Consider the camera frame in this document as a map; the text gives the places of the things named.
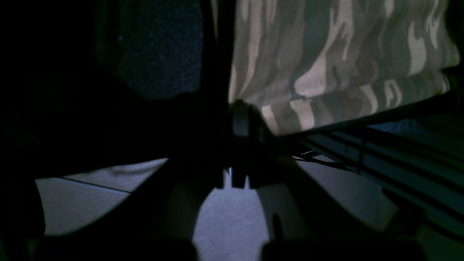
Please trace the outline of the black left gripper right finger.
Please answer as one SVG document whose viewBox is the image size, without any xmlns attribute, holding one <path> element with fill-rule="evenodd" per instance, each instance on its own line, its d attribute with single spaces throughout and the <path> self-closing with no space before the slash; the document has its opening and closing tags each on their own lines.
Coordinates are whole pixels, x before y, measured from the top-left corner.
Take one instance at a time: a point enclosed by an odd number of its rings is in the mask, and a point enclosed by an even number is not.
<svg viewBox="0 0 464 261">
<path fill-rule="evenodd" d="M 250 186 L 266 216 L 270 241 L 262 261 L 423 261 L 414 241 L 389 239 L 348 213 L 305 172 L 248 107 Z"/>
</svg>

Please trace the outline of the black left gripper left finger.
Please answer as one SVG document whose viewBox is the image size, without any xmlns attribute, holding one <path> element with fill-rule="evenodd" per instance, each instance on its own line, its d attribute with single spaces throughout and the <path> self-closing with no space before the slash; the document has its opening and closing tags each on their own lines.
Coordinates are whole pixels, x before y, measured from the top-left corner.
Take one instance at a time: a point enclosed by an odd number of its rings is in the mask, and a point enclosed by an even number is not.
<svg viewBox="0 0 464 261">
<path fill-rule="evenodd" d="M 47 237 L 37 261 L 197 261 L 192 241 L 203 202 L 224 186 L 225 167 L 243 167 L 225 150 L 237 126 L 248 126 L 249 106 L 234 102 L 222 118 L 222 138 L 170 158 L 121 205 L 91 225 Z"/>
</svg>

